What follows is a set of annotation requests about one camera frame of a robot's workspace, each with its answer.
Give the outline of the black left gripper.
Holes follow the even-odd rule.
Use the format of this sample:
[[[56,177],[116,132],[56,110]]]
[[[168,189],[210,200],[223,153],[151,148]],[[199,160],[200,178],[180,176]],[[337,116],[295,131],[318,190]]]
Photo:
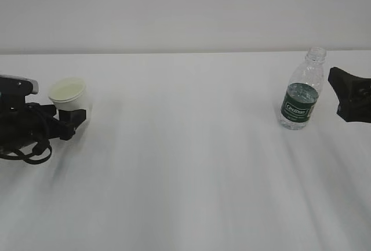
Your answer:
[[[1,152],[20,150],[50,139],[70,140],[86,121],[84,109],[59,110],[53,104],[26,103],[19,110],[1,112]]]

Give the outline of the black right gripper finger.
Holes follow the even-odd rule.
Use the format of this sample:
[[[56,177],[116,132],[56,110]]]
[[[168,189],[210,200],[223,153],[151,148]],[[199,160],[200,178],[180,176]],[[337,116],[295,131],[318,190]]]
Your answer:
[[[338,116],[346,122],[370,123],[370,78],[332,67],[328,81],[339,100]]]

